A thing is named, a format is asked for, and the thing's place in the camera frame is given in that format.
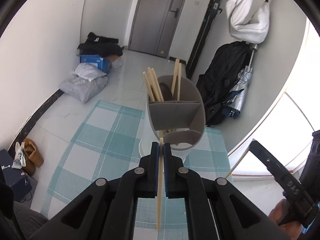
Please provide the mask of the right hand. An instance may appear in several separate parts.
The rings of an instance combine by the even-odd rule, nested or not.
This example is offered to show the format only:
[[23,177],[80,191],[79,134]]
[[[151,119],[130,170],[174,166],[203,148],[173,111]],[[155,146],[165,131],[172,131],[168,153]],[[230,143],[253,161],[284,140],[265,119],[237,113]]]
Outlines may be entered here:
[[[268,217],[276,224],[285,216],[285,203],[286,199],[282,199],[268,215]],[[287,224],[280,225],[279,227],[290,237],[291,240],[297,240],[302,232],[302,225],[299,221],[292,221]]]

